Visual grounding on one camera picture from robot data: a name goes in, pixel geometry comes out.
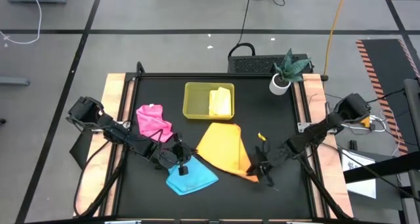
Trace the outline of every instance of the yellow plastic basket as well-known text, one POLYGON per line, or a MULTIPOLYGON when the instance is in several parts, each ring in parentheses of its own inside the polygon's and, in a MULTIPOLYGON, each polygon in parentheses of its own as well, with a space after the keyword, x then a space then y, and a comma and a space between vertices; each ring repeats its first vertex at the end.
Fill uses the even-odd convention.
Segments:
POLYGON ((185 84, 184 106, 182 113, 188 119, 201 120, 230 120, 235 114, 235 86, 231 83, 196 83, 185 84), (217 90, 219 87, 230 90, 231 115, 210 116, 209 115, 209 94, 210 90, 217 90))

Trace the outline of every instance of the yellow cloth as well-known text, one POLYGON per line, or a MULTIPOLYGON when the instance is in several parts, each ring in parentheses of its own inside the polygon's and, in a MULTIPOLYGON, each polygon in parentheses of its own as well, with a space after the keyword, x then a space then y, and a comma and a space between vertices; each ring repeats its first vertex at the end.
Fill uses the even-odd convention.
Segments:
POLYGON ((197 146, 198 154, 211 165, 228 173, 258 182, 247 176, 251 165, 241 139, 241 128, 235 124, 212 123, 197 146))
POLYGON ((230 90, 219 87, 210 91, 209 115, 231 115, 230 90))

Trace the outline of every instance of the orange striped tape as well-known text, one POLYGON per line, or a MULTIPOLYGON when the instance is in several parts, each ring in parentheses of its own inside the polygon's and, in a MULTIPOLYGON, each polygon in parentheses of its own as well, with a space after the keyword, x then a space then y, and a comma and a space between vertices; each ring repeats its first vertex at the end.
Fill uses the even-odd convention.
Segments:
POLYGON ((408 59, 408 61, 409 61, 409 64, 410 64, 410 65, 411 65, 411 67, 413 68, 413 71, 414 71, 415 76, 417 76, 417 77, 419 77, 419 78, 420 78, 420 73, 419 73, 419 70, 418 70, 418 69, 417 69, 417 67, 415 66, 414 61, 413 61, 413 58, 411 57, 410 52, 408 51, 408 49, 407 49, 406 45, 405 45, 405 44, 401 41, 401 39, 399 39, 398 41, 399 41, 399 42, 400 42, 400 44, 401 44, 402 50, 404 50, 404 52, 405 52, 405 54, 406 54, 406 57, 407 57, 407 59, 408 59))
MULTIPOLYGON (((359 50, 360 57, 362 57, 363 64, 366 68, 367 74, 369 76, 370 82, 372 83, 373 90, 376 93, 376 96, 378 98, 383 97, 383 90, 382 86, 379 83, 379 79, 375 73, 375 69, 373 68, 372 62, 370 61, 370 57, 368 52, 366 51, 366 48, 364 47, 364 44, 361 40, 356 41, 356 46, 359 50)), ((390 128, 390 132, 392 136, 394 137, 394 141, 396 144, 399 144, 398 150, 400 151, 400 155, 405 155, 408 152, 406 143, 404 142, 404 139, 402 138, 400 129, 397 126, 397 123, 394 119, 394 116, 392 116, 392 112, 390 110, 389 104, 387 100, 385 99, 379 99, 379 104, 381 105, 381 108, 384 110, 385 119, 388 123, 388 126, 390 128)))

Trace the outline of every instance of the black metal frame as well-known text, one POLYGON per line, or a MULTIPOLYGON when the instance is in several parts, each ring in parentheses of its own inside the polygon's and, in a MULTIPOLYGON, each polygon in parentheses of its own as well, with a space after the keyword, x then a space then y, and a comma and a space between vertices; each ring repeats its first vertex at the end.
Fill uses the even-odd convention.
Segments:
MULTIPOLYGON (((141 81, 141 78, 158 78, 158 79, 164 79, 164 78, 192 78, 192 79, 196 79, 196 78, 202 78, 202 77, 205 77, 206 79, 208 79, 208 78, 214 78, 214 79, 271 78, 272 74, 144 73, 144 71, 136 72, 136 73, 126 73, 125 74, 124 87, 123 87, 123 96, 122 96, 122 97, 124 97, 124 100, 121 100, 121 102, 120 102, 119 114, 121 112, 121 116, 122 116, 122 112, 123 112, 122 108, 125 106, 125 103, 126 103, 126 98, 125 97, 127 96, 128 84, 133 79, 134 79, 134 87, 133 87, 133 94, 132 94, 131 103, 130 103, 130 107, 129 107, 129 118, 131 118, 131 116, 133 114, 133 110, 134 110, 134 106, 135 106, 135 99, 136 99, 136 94, 137 94, 137 88, 138 88, 138 85, 141 81)), ((302 102, 303 102, 305 118, 306 118, 307 122, 310 122, 309 107, 308 107, 308 102, 307 102, 307 99, 306 99, 305 85, 304 85, 303 82, 299 82, 299 88, 300 88, 301 98, 302 98, 302 102)), ((297 106, 296 91, 295 91, 294 86, 291 86, 291 90, 292 90, 293 107, 295 109, 295 118, 296 118, 297 122, 301 122, 299 109, 298 109, 298 106, 297 106)), ((320 177, 322 177, 322 174, 320 174, 321 169, 320 169, 318 153, 317 153, 316 149, 313 150, 312 152, 314 153, 314 155, 313 155, 314 165, 315 165, 314 169, 315 169, 316 173, 319 174, 320 177)), ((125 159, 127 159, 128 150, 125 149, 125 150, 122 151, 122 153, 125 153, 125 156, 123 156, 123 157, 125 159)), ((306 193, 307 193, 307 196, 308 196, 308 203, 309 203, 309 208, 310 208, 310 217, 315 218, 317 213, 316 213, 315 201, 314 201, 314 197, 313 197, 312 183, 311 183, 310 178, 307 175, 305 175, 305 174, 303 174, 303 175, 304 175, 304 178, 306 179, 306 186, 305 187, 306 187, 306 193)), ((117 180, 117 186, 115 188, 114 203, 113 203, 113 206, 112 206, 111 215, 117 215, 119 200, 120 200, 120 196, 121 196, 121 184, 123 182, 123 177, 124 177, 124 169, 122 171, 121 177, 117 180)), ((328 209, 324 199, 322 199, 322 204, 323 204, 323 210, 324 210, 324 217, 329 217, 329 212, 328 212, 329 209, 328 209)))

